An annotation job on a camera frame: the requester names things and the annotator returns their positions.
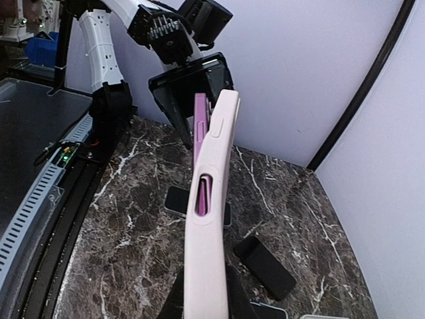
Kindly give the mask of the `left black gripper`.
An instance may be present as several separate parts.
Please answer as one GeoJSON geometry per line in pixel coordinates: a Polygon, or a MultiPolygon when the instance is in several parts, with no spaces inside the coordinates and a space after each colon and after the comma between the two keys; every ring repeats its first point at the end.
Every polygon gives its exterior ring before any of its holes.
{"type": "Polygon", "coordinates": [[[230,69],[221,52],[149,79],[154,100],[188,150],[192,149],[193,143],[185,116],[193,115],[195,94],[205,93],[209,101],[215,104],[221,90],[233,88],[230,69]]]}

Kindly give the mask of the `small green circuit board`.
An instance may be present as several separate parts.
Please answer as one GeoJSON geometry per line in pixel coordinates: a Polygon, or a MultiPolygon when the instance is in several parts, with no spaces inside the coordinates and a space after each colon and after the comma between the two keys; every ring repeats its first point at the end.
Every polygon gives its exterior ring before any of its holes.
{"type": "Polygon", "coordinates": [[[80,142],[74,141],[61,143],[60,151],[53,163],[60,168],[66,167],[80,146],[80,142]]]}

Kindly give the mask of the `black smartphone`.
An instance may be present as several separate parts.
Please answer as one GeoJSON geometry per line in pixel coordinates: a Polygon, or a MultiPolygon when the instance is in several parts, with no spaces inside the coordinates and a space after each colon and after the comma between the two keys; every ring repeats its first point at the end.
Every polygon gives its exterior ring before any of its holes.
{"type": "Polygon", "coordinates": [[[273,299],[282,301],[296,287],[295,278],[255,236],[249,236],[233,248],[234,254],[273,299]]]}

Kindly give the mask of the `left black frame post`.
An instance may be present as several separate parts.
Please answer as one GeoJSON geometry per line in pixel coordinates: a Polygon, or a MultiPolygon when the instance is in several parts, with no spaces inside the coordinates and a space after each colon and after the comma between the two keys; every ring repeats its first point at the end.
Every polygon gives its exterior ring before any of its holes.
{"type": "Polygon", "coordinates": [[[60,3],[62,4],[62,18],[60,21],[56,62],[54,66],[54,82],[52,89],[48,92],[49,96],[54,95],[58,90],[64,88],[68,49],[72,31],[72,22],[74,19],[72,10],[69,9],[69,5],[72,4],[72,1],[60,1],[60,3]]]}

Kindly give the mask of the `black frame post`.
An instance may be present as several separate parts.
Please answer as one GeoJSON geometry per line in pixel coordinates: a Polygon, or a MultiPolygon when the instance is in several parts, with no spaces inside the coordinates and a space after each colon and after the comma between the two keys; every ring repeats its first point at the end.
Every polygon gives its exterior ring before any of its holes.
{"type": "Polygon", "coordinates": [[[72,31],[72,22],[74,19],[72,10],[69,9],[69,5],[72,4],[72,1],[60,1],[60,3],[62,4],[62,18],[60,21],[56,62],[54,66],[54,82],[52,89],[48,92],[49,96],[54,95],[58,90],[64,88],[68,49],[72,31]]]}
{"type": "Polygon", "coordinates": [[[348,103],[345,111],[337,121],[336,125],[329,133],[321,147],[318,149],[307,168],[315,171],[329,155],[330,151],[339,141],[345,130],[348,128],[351,120],[355,117],[357,111],[365,101],[373,85],[377,81],[381,71],[393,52],[413,10],[415,0],[404,0],[394,19],[394,22],[376,56],[369,71],[365,75],[362,83],[348,103]]]}

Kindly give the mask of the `white phone case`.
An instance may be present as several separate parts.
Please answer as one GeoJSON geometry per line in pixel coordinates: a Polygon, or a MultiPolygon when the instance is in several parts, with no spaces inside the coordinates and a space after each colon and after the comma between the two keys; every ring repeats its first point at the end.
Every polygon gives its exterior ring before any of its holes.
{"type": "Polygon", "coordinates": [[[316,315],[316,314],[305,314],[301,316],[299,319],[344,319],[336,316],[324,316],[324,315],[316,315]]]}

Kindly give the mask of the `phone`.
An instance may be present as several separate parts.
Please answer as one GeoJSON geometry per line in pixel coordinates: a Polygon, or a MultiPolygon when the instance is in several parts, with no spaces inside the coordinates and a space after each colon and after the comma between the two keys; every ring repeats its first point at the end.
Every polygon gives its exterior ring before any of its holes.
{"type": "MultiPolygon", "coordinates": [[[[203,140],[209,130],[210,103],[205,93],[195,94],[193,117],[193,163],[196,164],[203,140]]],[[[205,216],[210,211],[212,177],[202,175],[199,179],[196,213],[205,216]]]]}
{"type": "Polygon", "coordinates": [[[288,313],[283,308],[255,301],[250,304],[260,319],[288,319],[288,313]]]}
{"type": "MultiPolygon", "coordinates": [[[[167,190],[165,196],[164,208],[165,210],[177,216],[178,218],[186,218],[187,205],[189,200],[189,192],[180,187],[171,186],[167,190]]],[[[223,227],[229,229],[232,226],[232,209],[229,203],[225,205],[224,223],[223,227]]]]}

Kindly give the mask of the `pink phone case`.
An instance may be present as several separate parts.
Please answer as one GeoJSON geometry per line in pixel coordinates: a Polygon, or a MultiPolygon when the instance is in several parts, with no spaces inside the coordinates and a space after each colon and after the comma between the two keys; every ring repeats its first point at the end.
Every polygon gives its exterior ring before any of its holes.
{"type": "Polygon", "coordinates": [[[210,109],[209,130],[193,165],[185,221],[184,318],[228,318],[223,223],[239,106],[237,91],[221,90],[210,109]],[[195,211],[202,175],[212,177],[211,206],[205,216],[195,211]]]}

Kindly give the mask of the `black front rail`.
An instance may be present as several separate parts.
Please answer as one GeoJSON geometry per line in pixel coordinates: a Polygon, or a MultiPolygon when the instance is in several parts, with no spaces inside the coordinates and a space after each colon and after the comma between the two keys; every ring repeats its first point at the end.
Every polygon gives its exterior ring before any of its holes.
{"type": "Polygon", "coordinates": [[[7,270],[1,270],[2,318],[52,318],[56,299],[83,219],[106,166],[128,124],[109,130],[105,139],[92,134],[85,116],[66,139],[51,146],[36,164],[62,174],[51,187],[7,270]],[[68,165],[53,161],[63,142],[80,142],[68,165]]]}

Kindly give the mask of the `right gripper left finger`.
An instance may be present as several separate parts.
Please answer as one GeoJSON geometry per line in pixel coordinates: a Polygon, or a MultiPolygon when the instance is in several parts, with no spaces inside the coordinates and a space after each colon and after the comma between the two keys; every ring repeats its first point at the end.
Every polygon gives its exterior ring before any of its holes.
{"type": "Polygon", "coordinates": [[[165,303],[157,316],[157,319],[182,319],[184,304],[184,269],[182,268],[171,290],[165,300],[165,303]]]}

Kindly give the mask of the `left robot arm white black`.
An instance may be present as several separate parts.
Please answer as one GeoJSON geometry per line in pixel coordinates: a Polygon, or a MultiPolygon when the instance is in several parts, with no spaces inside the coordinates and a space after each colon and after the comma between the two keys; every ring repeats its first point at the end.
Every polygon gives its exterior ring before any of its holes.
{"type": "Polygon", "coordinates": [[[90,62],[92,139],[115,138],[134,111],[110,32],[110,17],[116,15],[138,45],[158,56],[163,73],[149,80],[149,90],[191,149],[187,120],[194,114],[195,95],[203,93],[215,105],[221,90],[234,87],[224,55],[212,53],[232,13],[216,1],[185,1],[178,9],[159,1],[71,1],[67,7],[82,29],[90,62]]]}

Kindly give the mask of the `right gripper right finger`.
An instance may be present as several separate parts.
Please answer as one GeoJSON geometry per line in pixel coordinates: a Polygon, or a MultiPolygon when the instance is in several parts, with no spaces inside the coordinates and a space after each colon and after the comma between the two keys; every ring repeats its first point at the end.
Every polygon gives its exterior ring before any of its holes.
{"type": "Polygon", "coordinates": [[[226,265],[229,318],[259,319],[232,265],[226,265]]]}

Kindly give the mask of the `right black frame post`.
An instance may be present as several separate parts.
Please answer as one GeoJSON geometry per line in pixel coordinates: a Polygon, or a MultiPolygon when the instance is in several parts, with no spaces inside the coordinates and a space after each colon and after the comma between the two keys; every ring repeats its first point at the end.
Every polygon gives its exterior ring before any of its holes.
{"type": "Polygon", "coordinates": [[[365,101],[373,85],[377,81],[381,71],[393,52],[413,10],[415,0],[404,0],[394,19],[394,22],[376,56],[369,71],[365,75],[362,83],[348,103],[345,111],[337,121],[336,125],[329,133],[321,147],[318,149],[307,168],[315,171],[329,155],[330,151],[339,141],[345,130],[348,128],[351,120],[355,117],[357,111],[365,101]]]}

